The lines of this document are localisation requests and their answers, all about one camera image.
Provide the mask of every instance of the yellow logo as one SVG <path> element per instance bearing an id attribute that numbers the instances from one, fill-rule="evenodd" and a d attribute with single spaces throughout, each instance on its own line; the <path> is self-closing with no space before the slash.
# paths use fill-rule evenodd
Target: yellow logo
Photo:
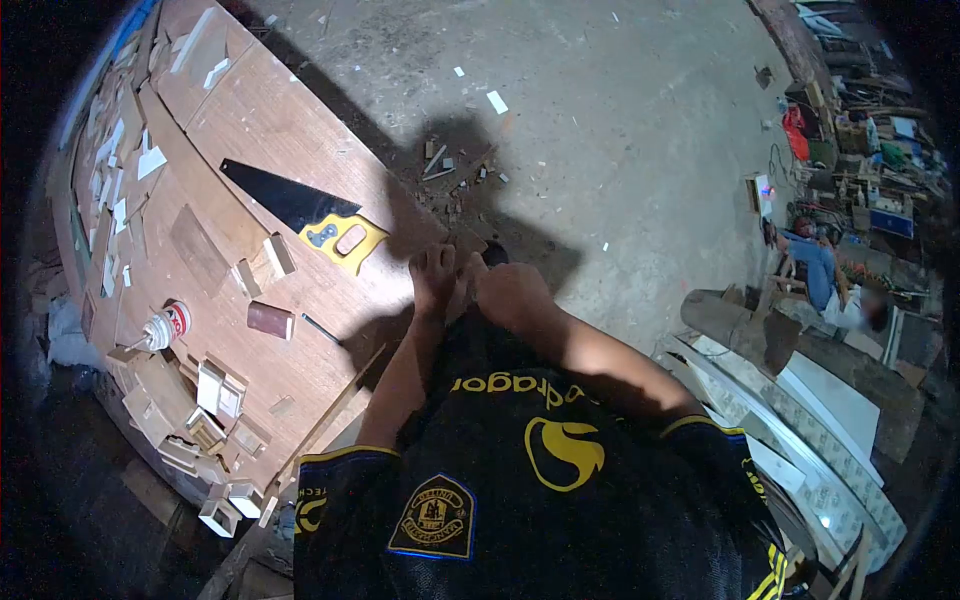
<path id="1" fill-rule="evenodd" d="M 469 559 L 473 496 L 460 483 L 437 474 L 414 491 L 387 550 L 430 558 Z"/>
<path id="2" fill-rule="evenodd" d="M 531 434 L 538 423 L 543 424 L 543 428 L 540 430 L 540 438 L 546 451 L 555 458 L 565 463 L 570 463 L 577 468 L 579 475 L 573 483 L 560 486 L 547 481 L 543 475 L 540 474 L 540 469 L 537 467 L 537 461 L 534 459 L 534 452 L 530 445 Z M 593 474 L 594 468 L 597 470 L 603 468 L 605 453 L 602 445 L 597 442 L 578 440 L 566 436 L 568 433 L 584 434 L 592 433 L 596 430 L 596 427 L 586 423 L 559 423 L 540 417 L 530 419 L 530 422 L 527 423 L 527 429 L 523 433 L 523 443 L 527 446 L 527 456 L 530 457 L 530 464 L 533 466 L 534 473 L 540 482 L 551 490 L 569 492 L 584 485 Z"/>

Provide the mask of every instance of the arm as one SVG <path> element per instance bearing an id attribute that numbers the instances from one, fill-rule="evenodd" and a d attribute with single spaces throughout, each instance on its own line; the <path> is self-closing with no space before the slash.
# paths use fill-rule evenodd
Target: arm
<path id="1" fill-rule="evenodd" d="M 373 390 L 357 444 L 394 448 L 400 427 L 426 401 L 426 384 L 444 338 L 446 306 L 457 280 L 454 258 L 452 246 L 437 244 L 410 259 L 414 319 Z"/>
<path id="2" fill-rule="evenodd" d="M 426 382 L 443 338 L 443 321 L 414 315 L 373 390 L 357 444 L 394 448 L 396 432 L 426 401 Z"/>
<path id="3" fill-rule="evenodd" d="M 847 302 L 850 301 L 850 282 L 847 281 L 847 276 L 844 275 L 838 261 L 833 262 L 833 278 L 837 282 L 837 295 L 840 296 L 840 310 L 842 311 L 847 307 Z"/>
<path id="4" fill-rule="evenodd" d="M 574 373 L 616 408 L 637 417 L 679 419 L 703 407 L 660 365 L 562 310 L 537 270 L 522 263 L 488 271 L 470 259 L 477 304 L 549 362 Z"/>

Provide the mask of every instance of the black shirt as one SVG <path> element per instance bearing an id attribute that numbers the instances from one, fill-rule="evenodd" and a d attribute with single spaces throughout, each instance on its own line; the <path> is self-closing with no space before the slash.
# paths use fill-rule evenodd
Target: black shirt
<path id="1" fill-rule="evenodd" d="M 742 430 L 625 420 L 475 312 L 434 373 L 400 452 L 301 460 L 298 600 L 780 597 Z"/>

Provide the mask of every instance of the hand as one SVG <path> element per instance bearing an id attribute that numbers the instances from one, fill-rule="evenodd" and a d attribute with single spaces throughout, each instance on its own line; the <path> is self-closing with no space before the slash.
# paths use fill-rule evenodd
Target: hand
<path id="1" fill-rule="evenodd" d="M 474 252 L 468 268 L 480 312 L 514 334 L 550 326 L 564 313 L 532 265 L 512 262 L 487 269 L 480 254 Z"/>
<path id="2" fill-rule="evenodd" d="M 414 317 L 439 320 L 446 314 L 457 283 L 453 265 L 456 249 L 449 244 L 433 244 L 410 257 L 410 278 L 414 281 Z"/>

